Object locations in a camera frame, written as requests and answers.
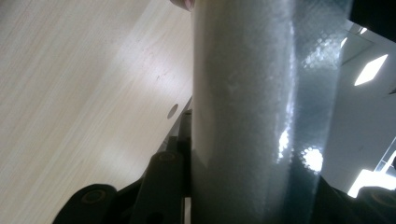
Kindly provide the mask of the red and white sugar bag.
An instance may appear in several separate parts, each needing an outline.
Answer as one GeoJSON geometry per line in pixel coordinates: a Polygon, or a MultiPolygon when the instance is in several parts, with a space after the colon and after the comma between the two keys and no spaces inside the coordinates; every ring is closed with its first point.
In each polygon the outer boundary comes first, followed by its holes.
{"type": "Polygon", "coordinates": [[[194,0],[191,224],[309,224],[353,0],[194,0]]]}

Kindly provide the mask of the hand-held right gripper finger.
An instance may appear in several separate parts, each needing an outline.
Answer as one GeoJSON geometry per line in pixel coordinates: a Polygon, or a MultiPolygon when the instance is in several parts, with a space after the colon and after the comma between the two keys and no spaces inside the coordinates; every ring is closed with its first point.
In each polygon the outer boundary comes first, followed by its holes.
{"type": "Polygon", "coordinates": [[[185,196],[191,196],[191,121],[192,110],[185,111],[180,120],[178,131],[178,151],[184,158],[184,190],[185,196]]]}

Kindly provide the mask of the dark overhead fixture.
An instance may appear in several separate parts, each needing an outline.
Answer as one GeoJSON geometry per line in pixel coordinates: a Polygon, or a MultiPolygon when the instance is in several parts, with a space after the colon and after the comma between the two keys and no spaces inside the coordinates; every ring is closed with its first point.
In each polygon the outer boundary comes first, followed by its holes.
{"type": "Polygon", "coordinates": [[[353,0],[349,19],[396,43],[396,0],[353,0]]]}

